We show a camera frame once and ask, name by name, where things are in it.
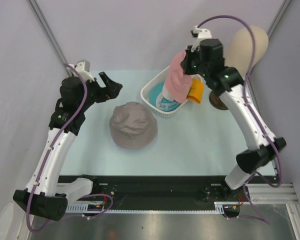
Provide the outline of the pink bucket hat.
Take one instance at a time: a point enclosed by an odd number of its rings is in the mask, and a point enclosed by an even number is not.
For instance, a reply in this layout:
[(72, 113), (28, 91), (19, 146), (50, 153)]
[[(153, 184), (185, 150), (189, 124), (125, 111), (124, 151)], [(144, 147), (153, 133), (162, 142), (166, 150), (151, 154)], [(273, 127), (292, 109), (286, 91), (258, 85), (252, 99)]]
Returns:
[(178, 103), (186, 101), (193, 81), (190, 75), (184, 74), (184, 69), (181, 67), (185, 56), (186, 52), (183, 50), (172, 59), (163, 86)]

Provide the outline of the grey beige bucket hat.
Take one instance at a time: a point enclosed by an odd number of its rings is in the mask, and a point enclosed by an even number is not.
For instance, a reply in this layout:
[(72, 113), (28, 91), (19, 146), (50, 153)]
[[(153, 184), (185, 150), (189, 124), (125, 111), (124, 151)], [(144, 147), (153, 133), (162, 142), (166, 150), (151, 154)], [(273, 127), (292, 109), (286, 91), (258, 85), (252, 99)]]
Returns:
[(109, 120), (113, 142), (125, 149), (142, 149), (158, 134), (157, 120), (143, 104), (131, 101), (116, 106)]

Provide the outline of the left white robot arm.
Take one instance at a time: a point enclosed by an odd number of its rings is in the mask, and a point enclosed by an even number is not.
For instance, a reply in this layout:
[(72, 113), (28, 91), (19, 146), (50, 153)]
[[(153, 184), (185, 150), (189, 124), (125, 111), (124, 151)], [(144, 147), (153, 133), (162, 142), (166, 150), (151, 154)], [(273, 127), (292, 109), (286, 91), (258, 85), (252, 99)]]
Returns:
[(59, 221), (69, 204), (84, 196), (90, 200), (100, 196), (98, 178), (91, 175), (80, 175), (75, 181), (57, 190), (67, 153), (86, 119), (85, 111), (95, 103), (115, 99), (123, 87), (111, 80), (105, 72), (98, 75), (104, 87), (95, 78), (82, 83), (74, 75), (61, 82), (61, 97), (50, 117), (46, 146), (37, 168), (25, 189), (16, 190), (13, 195), (13, 200), (27, 215)]

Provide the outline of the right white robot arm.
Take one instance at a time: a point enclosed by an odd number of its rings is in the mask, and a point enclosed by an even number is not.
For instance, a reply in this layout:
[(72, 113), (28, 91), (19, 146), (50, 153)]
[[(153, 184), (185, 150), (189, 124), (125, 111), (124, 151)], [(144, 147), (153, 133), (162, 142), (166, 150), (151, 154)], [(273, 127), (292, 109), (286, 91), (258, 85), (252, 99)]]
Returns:
[(227, 106), (237, 122), (246, 142), (247, 150), (236, 156), (236, 166), (225, 177), (221, 196), (232, 201), (239, 189), (260, 167), (275, 159), (286, 146), (283, 137), (276, 137), (248, 99), (247, 78), (242, 78), (233, 66), (226, 66), (223, 45), (217, 38), (200, 38), (185, 50), (181, 62), (186, 75), (199, 75), (206, 85)]

